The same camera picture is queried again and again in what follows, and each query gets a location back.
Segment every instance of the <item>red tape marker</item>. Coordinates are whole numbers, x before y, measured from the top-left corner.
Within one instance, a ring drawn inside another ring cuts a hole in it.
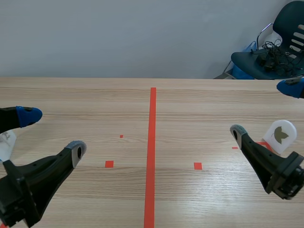
[[[262,146],[266,146],[266,148],[268,150],[270,150],[271,152],[273,152],[271,146],[267,142],[257,142],[257,143],[260,144],[260,145],[262,145]]]
[[[203,169],[203,165],[201,164],[201,162],[195,162],[194,163],[194,169],[195,170],[202,170]]]
[[[156,88],[151,88],[146,171],[146,195],[144,200],[144,228],[154,228],[155,216],[155,132]]]
[[[105,161],[105,168],[113,168],[114,167],[114,161]]]

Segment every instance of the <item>white wall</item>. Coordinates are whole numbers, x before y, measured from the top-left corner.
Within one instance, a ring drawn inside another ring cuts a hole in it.
[[[1,0],[0,76],[214,78],[288,0]]]

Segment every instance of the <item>small red square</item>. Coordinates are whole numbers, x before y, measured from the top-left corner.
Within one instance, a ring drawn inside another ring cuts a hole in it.
[[[105,161],[105,168],[113,168],[114,161]]]
[[[201,164],[201,162],[195,162],[194,163],[194,169],[195,170],[202,170],[203,169],[203,165]]]

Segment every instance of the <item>red tape line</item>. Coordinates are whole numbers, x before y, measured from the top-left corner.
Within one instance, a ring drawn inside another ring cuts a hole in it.
[[[148,130],[146,195],[144,200],[144,228],[154,228],[155,216],[155,132],[156,132],[156,88],[151,88]]]

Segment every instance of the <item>blue gripper fingertip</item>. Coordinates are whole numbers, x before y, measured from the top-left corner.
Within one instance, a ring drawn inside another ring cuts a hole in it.
[[[300,98],[301,93],[304,89],[304,80],[301,79],[298,83],[294,83],[294,84],[286,83],[286,80],[283,80],[276,85],[276,88],[282,94],[285,94],[287,96],[292,96],[295,98]]]
[[[38,122],[42,117],[42,111],[38,108],[26,110],[22,106],[16,106],[20,127],[26,127],[30,124]]]

